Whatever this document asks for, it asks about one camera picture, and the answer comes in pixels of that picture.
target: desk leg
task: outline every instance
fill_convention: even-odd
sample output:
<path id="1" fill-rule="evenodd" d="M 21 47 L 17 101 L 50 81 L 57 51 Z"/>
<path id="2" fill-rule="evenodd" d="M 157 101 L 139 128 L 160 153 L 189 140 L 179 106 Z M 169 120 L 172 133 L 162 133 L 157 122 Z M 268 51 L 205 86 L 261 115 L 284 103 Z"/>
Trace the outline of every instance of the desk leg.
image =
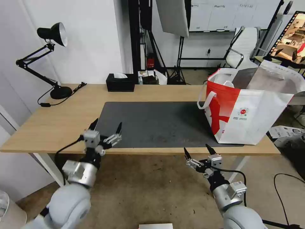
<path id="1" fill-rule="evenodd" d="M 47 153 L 34 153 L 34 156 L 37 160 L 44 166 L 48 173 L 54 178 L 54 180 L 59 184 L 60 187 L 64 186 L 63 176 L 55 163 L 52 161 L 50 156 Z"/>
<path id="2" fill-rule="evenodd" d="M 244 167 L 244 165 L 247 163 L 249 158 L 250 158 L 250 156 L 237 156 L 235 161 L 233 162 L 233 165 L 230 168 L 230 170 L 240 171 Z M 234 180 L 236 175 L 237 175 L 237 173 L 224 172 L 225 179 L 227 179 L 230 183 Z"/>

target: floor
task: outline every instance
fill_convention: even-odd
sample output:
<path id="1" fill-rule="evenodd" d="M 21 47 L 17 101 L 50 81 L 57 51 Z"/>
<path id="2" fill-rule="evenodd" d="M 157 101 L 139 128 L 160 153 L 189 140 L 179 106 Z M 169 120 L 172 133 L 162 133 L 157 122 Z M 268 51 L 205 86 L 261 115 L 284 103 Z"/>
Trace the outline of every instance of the floor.
<path id="1" fill-rule="evenodd" d="M 190 84 L 202 84 L 208 75 L 200 70 L 183 73 Z M 195 158 L 203 159 L 206 155 Z M 234 158 L 225 157 L 223 168 L 230 168 Z M 263 219 L 285 223 L 273 177 L 276 173 L 299 177 L 290 162 L 282 155 L 253 156 L 242 171 L 247 176 L 248 207 Z M 286 176 L 278 176 L 276 182 L 289 222 L 305 227 L 305 185 Z M 47 205 L 57 188 L 52 183 L 22 199 L 18 205 L 32 219 Z M 223 228 L 207 181 L 186 167 L 183 156 L 106 154 L 91 190 L 91 202 L 91 211 L 78 228 L 136 229 L 139 224 L 149 223 L 173 223 L 174 229 Z"/>

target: monitor screen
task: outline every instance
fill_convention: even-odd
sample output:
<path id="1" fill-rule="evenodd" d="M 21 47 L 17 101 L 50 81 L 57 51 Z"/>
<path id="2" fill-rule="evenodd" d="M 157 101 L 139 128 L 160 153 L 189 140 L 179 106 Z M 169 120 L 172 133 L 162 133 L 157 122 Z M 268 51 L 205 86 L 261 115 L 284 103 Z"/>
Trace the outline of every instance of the monitor screen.
<path id="1" fill-rule="evenodd" d="M 305 12 L 294 13 L 269 55 L 294 64 L 305 63 Z"/>

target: red and white bag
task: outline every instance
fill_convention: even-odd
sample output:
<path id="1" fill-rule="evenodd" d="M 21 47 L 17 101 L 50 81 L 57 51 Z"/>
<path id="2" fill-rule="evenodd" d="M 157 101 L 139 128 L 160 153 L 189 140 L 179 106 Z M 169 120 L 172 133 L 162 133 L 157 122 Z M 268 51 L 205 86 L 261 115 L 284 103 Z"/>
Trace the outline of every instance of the red and white bag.
<path id="1" fill-rule="evenodd" d="M 256 145 L 292 97 L 305 91 L 305 80 L 294 70 L 263 61 L 257 69 L 219 69 L 208 78 L 200 106 L 203 88 L 197 105 L 205 110 L 218 143 Z"/>

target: white bag handle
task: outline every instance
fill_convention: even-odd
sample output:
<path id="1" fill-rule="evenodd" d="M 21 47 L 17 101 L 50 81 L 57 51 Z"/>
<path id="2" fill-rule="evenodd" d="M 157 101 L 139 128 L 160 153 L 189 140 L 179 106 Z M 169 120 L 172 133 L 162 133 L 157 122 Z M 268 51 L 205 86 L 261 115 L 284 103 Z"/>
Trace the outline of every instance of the white bag handle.
<path id="1" fill-rule="evenodd" d="M 199 104 L 199 101 L 201 100 L 202 92 L 203 92 L 204 86 L 202 87 L 202 89 L 201 89 L 201 91 L 200 91 L 199 98 L 198 98 L 198 101 L 197 101 L 197 106 L 198 106 L 198 108 L 199 108 L 200 110 L 203 110 L 203 109 L 207 108 L 207 107 L 210 105 L 210 103 L 211 103 L 211 101 L 212 101 L 212 98 L 213 98 L 214 96 L 216 96 L 216 93 L 211 91 L 211 92 L 209 93 L 209 95 L 207 96 L 207 99 L 206 99 L 206 101 L 204 102 L 204 105 L 201 107 L 200 104 Z"/>
<path id="2" fill-rule="evenodd" d="M 227 87 L 232 87 L 232 88 L 234 88 L 234 85 L 233 85 L 233 83 L 231 82 L 231 81 L 225 81 L 224 83 L 223 83 L 223 85 L 224 86 L 227 86 Z"/>

